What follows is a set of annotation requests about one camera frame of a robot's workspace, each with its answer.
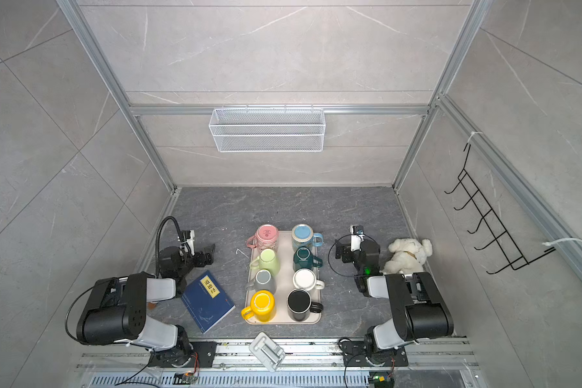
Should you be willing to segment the pink cartoon mug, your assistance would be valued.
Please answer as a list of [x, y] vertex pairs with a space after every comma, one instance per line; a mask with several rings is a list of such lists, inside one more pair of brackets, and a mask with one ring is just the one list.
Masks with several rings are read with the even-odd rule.
[[264, 224], [260, 226], [255, 234], [251, 236], [246, 245], [250, 249], [255, 249], [262, 252], [266, 249], [277, 250], [279, 231], [276, 226], [271, 224]]

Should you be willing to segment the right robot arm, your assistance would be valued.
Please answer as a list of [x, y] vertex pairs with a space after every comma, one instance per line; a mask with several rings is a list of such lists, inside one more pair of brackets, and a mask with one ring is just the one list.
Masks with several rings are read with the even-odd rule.
[[391, 318], [365, 334], [360, 355], [377, 365], [419, 339], [438, 339], [454, 333], [454, 320], [424, 265], [433, 255], [428, 239], [396, 239], [388, 246], [390, 260], [379, 265], [380, 245], [361, 232], [346, 234], [329, 253], [357, 271], [350, 278], [365, 297], [389, 302]]

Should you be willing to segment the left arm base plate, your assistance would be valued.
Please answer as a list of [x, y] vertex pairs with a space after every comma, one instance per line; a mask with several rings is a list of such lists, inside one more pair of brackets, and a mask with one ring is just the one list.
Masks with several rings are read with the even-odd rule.
[[194, 368], [196, 361], [200, 368], [210, 368], [216, 355], [218, 343], [215, 341], [192, 342], [186, 348], [181, 344], [174, 349], [154, 352], [148, 366], [159, 368]]

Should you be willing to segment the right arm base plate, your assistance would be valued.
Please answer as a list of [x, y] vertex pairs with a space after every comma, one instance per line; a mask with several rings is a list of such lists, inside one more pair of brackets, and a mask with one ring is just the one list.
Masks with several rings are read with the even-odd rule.
[[387, 349], [372, 351], [363, 341], [347, 337], [339, 339], [337, 346], [344, 358], [345, 367], [408, 367], [405, 349]]

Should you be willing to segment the light green mug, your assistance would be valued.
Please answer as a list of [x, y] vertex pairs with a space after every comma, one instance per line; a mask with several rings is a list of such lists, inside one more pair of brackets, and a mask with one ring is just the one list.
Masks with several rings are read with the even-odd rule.
[[250, 267], [258, 270], [268, 270], [272, 276], [276, 276], [280, 271], [281, 265], [276, 252], [271, 248], [266, 248], [251, 261]]

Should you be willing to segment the blue mug yellow inside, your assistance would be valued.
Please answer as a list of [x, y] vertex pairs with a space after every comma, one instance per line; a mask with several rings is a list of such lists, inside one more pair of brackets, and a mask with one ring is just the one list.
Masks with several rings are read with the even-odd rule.
[[320, 233], [315, 233], [307, 224], [298, 224], [291, 231], [292, 246], [296, 251], [300, 247], [306, 247], [312, 250], [316, 247], [323, 246], [324, 238]]

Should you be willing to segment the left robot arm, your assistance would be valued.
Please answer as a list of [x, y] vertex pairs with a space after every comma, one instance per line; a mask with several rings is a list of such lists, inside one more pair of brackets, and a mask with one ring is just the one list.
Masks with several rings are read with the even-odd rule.
[[186, 276], [213, 263], [215, 245], [195, 249], [195, 232], [183, 230], [167, 216], [155, 233], [155, 272], [134, 273], [98, 280], [83, 293], [88, 296], [75, 333], [67, 336], [79, 344], [124, 344], [150, 352], [149, 364], [160, 367], [199, 368], [198, 352], [180, 325], [163, 323], [148, 315], [149, 307], [181, 298], [188, 289]]

